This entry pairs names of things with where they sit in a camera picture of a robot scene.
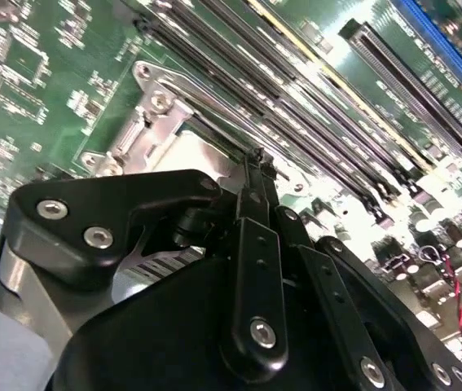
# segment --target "screw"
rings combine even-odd
[[[117,163],[109,163],[101,169],[101,176],[103,177],[114,177],[122,175],[124,170]]]
[[[285,209],[285,214],[293,221],[297,220],[297,214],[292,209]]]
[[[88,167],[93,167],[95,165],[95,159],[92,156],[87,156],[84,158],[84,164]]]
[[[338,253],[343,251],[343,243],[340,242],[337,239],[331,239],[330,240],[330,247],[332,247],[334,250],[336,250]]]
[[[156,90],[152,93],[151,105],[156,112],[165,112],[172,104],[173,102],[164,92]]]
[[[451,384],[451,378],[450,375],[448,375],[448,372],[444,370],[443,367],[441,367],[439,364],[434,362],[432,364],[432,369],[433,373],[435,376],[444,384],[444,385],[450,385]]]
[[[368,357],[363,357],[359,363],[361,371],[370,383],[377,389],[385,387],[385,377],[381,369]]]
[[[262,348],[272,349],[276,344],[276,334],[264,320],[256,319],[250,323],[250,335]]]
[[[139,64],[136,70],[136,76],[148,80],[151,77],[151,71],[144,64]]]
[[[44,200],[37,204],[37,213],[48,220],[60,220],[68,215],[68,207],[57,200]]]
[[[205,187],[207,190],[214,190],[216,189],[216,183],[209,178],[203,178],[200,182],[201,186]]]
[[[262,200],[260,200],[260,196],[255,191],[251,191],[250,198],[254,202],[258,202],[258,203],[262,202]]]
[[[458,367],[451,367],[451,371],[457,379],[462,383],[462,371]]]
[[[91,226],[84,231],[84,241],[91,247],[105,249],[113,244],[113,235],[101,226]]]

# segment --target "black slot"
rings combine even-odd
[[[352,150],[350,147],[347,147],[333,132],[327,130],[312,116],[308,115],[301,106],[289,102],[284,102],[284,106],[287,112],[300,120],[307,129],[311,130],[313,138],[326,150],[333,151],[342,160],[362,173],[362,178],[366,183],[377,183],[384,187],[386,193],[394,191],[394,189],[388,188],[386,181],[368,163],[351,157]]]
[[[181,25],[183,29],[189,30],[181,21],[177,21],[177,23]],[[170,26],[160,23],[160,21],[157,20],[153,23],[146,22],[138,27],[144,33],[153,33],[180,56],[189,59],[196,67],[204,69],[208,76],[211,76],[229,94],[235,96],[240,101],[240,104],[246,107],[247,110],[256,116],[264,118],[264,124],[267,122],[277,124],[275,128],[279,131],[279,134],[282,134],[294,143],[296,148],[302,151],[304,155],[308,156],[310,160],[317,161],[319,165],[324,166],[326,164],[327,167],[330,167],[327,173],[330,173],[331,178],[341,178],[341,185],[345,184],[345,189],[351,191],[358,197],[364,197],[362,199],[372,197],[372,195],[365,190],[367,186],[377,190],[381,189],[380,186],[378,186],[378,181],[373,181],[365,177],[363,178],[365,182],[361,182],[353,178],[351,173],[343,171],[335,161],[330,161],[330,158],[326,156],[324,152],[319,152],[316,146],[311,146],[309,141],[303,139],[297,131],[292,130],[292,126],[286,120],[282,119],[272,108],[261,101],[254,93],[242,86],[238,80],[212,60],[200,48],[193,46],[185,37],[172,31]],[[344,162],[348,163],[350,160],[344,156],[339,156]]]
[[[235,46],[233,46],[219,32],[210,25],[206,24],[198,15],[194,14],[188,7],[181,2],[176,2],[169,12],[169,15],[175,21],[181,21],[194,32],[194,36],[200,39],[207,47],[219,53],[222,58],[235,65],[242,73],[253,80],[264,92],[271,98],[277,99],[283,94],[283,90],[277,86],[264,72],[259,72],[256,64],[244,57]],[[277,68],[269,64],[268,60],[255,52],[255,58],[271,68],[276,74]]]
[[[462,124],[368,24],[361,25],[351,20],[340,35],[454,153],[462,155]]]
[[[299,82],[303,88],[309,93],[312,99],[307,99],[309,102],[315,102],[318,107],[322,108],[331,118],[337,120],[337,124],[343,128],[347,134],[353,137],[354,140],[364,147],[366,153],[378,165],[393,173],[400,164],[383,149],[375,140],[371,139],[364,130],[360,129],[345,113],[343,113],[336,105],[334,105],[326,96],[318,91],[313,86],[310,86],[299,71],[276,50],[272,50],[271,42],[263,39],[253,28],[245,23],[227,4],[220,0],[200,0],[200,2],[209,8],[223,23],[231,28],[235,33],[245,39],[249,45],[255,50],[264,55],[269,63],[269,67],[275,64],[279,67],[287,77],[285,82],[301,78]]]
[[[398,194],[396,189],[389,188],[386,184],[386,180],[373,167],[366,163],[355,149],[345,145],[342,140],[339,140],[338,142],[335,134],[326,130],[320,123],[311,118],[309,114],[305,113],[305,110],[301,108],[299,103],[295,102],[292,97],[286,95],[280,86],[276,85],[267,75],[263,73],[263,71],[258,70],[256,64],[251,63],[250,60],[244,57],[244,55],[232,44],[222,37],[219,37],[219,33],[211,26],[207,25],[200,17],[194,15],[191,10],[180,2],[175,3],[169,15],[173,17],[175,22],[185,24],[188,29],[194,32],[196,37],[204,44],[208,45],[210,49],[234,65],[236,69],[249,76],[251,80],[259,85],[260,88],[258,90],[271,101],[276,101],[283,95],[284,100],[287,101],[287,105],[292,108],[290,110],[291,114],[298,117],[298,119],[304,122],[306,126],[309,126],[311,130],[313,130],[314,134],[318,135],[320,142],[325,145],[327,149],[334,151],[344,162],[352,167],[355,167],[361,175],[364,176],[364,180],[368,183],[376,183],[380,185],[377,188],[384,189],[383,193],[386,192],[388,194],[390,192],[395,192]],[[257,56],[261,63],[265,64],[269,68],[275,69],[275,65],[271,64],[268,59],[262,59],[259,54],[257,54]],[[334,125],[339,128],[343,127],[342,124],[335,121],[333,117],[329,120],[331,122],[335,122]]]
[[[222,0],[200,0],[200,3],[210,9],[229,28],[247,40],[250,46],[262,53],[271,63],[276,64],[287,78],[296,78],[299,72],[293,65],[283,58],[277,50],[273,50],[271,42],[244,22],[225,2]]]
[[[321,171],[323,171],[324,174],[336,180],[342,187],[351,192],[358,199],[365,200],[367,198],[372,198],[372,195],[365,190],[366,185],[364,183],[361,183],[358,179],[354,178],[352,174],[343,170],[343,168],[335,162],[330,161],[328,156],[325,156],[321,151],[318,151],[309,143],[301,143],[295,134],[284,130],[283,124],[280,124],[275,119],[266,119],[264,124],[285,136],[292,143],[299,145],[306,155],[312,157],[312,160],[316,162],[316,165]]]

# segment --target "motherboard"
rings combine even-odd
[[[32,181],[221,180],[261,146],[314,239],[347,243],[453,336],[462,6],[441,3],[0,0],[0,206]]]

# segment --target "blue slot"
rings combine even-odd
[[[441,31],[414,0],[393,0],[392,3],[404,13],[409,22],[419,29],[420,35],[435,49],[437,55],[447,63],[448,67],[462,82],[462,56],[444,37]]]

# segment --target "red wire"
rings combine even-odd
[[[460,343],[462,344],[462,303],[460,302],[460,282],[455,275],[453,267],[451,266],[450,257],[444,254],[442,258],[446,263],[446,268],[448,269],[448,273],[453,280],[453,285],[455,288],[455,299],[457,300],[457,319],[459,320]]]

